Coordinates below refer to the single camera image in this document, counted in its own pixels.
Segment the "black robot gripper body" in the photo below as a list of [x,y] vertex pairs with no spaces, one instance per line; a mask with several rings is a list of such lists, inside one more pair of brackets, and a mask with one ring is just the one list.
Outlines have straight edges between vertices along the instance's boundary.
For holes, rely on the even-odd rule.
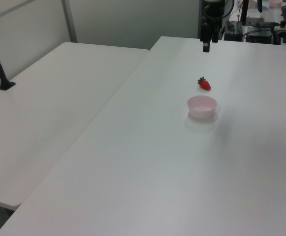
[[204,0],[202,3],[202,23],[212,24],[213,20],[211,18],[220,18],[217,19],[216,23],[221,27],[221,17],[224,16],[225,6],[227,5],[227,0]]

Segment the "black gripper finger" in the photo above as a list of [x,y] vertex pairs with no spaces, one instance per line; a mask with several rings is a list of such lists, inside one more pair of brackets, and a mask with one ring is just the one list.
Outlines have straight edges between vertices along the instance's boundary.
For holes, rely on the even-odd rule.
[[212,32],[212,42],[213,43],[218,43],[221,28],[222,28],[222,22],[221,21],[214,21],[213,22],[213,32]]
[[203,43],[203,52],[210,52],[210,27],[207,23],[201,25],[201,38],[200,41]]

